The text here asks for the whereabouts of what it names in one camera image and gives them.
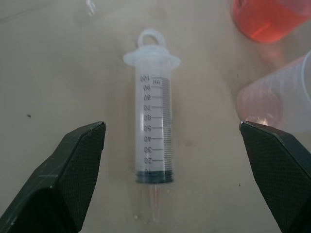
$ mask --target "beaker with red liquid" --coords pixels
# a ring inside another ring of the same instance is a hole
[[[271,43],[311,18],[311,0],[234,0],[233,18],[251,39]]]

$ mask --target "syringe tip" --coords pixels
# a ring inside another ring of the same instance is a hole
[[[160,221],[160,187],[151,185],[149,187],[152,218],[154,222]]]

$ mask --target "syringe barrel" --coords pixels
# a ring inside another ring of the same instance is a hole
[[[167,57],[136,64],[136,174],[139,183],[173,181],[171,68]]]

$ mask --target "printed numbers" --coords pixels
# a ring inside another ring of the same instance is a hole
[[[144,110],[145,110],[145,111],[150,111],[150,110],[151,110],[150,105],[144,105]]]
[[[149,79],[149,76],[147,76],[147,75],[144,75],[144,76],[141,76],[140,77],[140,81],[141,82],[146,82],[146,81],[149,81],[150,79]]]
[[[145,121],[151,120],[151,116],[150,116],[150,115],[144,115],[144,120],[145,120]]]
[[[145,142],[150,142],[150,141],[151,141],[151,137],[144,136],[144,141],[145,141]]]
[[[151,153],[152,152],[152,148],[151,147],[145,147],[144,148],[144,152],[145,153]]]
[[[151,125],[145,125],[144,126],[144,131],[145,132],[150,132],[151,131]]]
[[[152,162],[152,158],[144,158],[145,164],[150,164]]]
[[[150,95],[144,95],[144,101],[146,100],[151,100],[151,96]]]
[[[150,91],[151,87],[150,87],[150,85],[144,85],[143,89],[144,89],[144,91]]]

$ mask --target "white surface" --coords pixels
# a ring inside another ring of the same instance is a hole
[[[93,2],[94,13],[80,0],[0,3],[0,213],[64,134],[104,120],[83,233],[280,232],[253,179],[234,97],[310,50],[310,24],[261,45],[236,30],[224,0]],[[122,60],[147,27],[182,60],[172,75],[175,182],[162,191],[157,225],[135,183],[134,69]]]

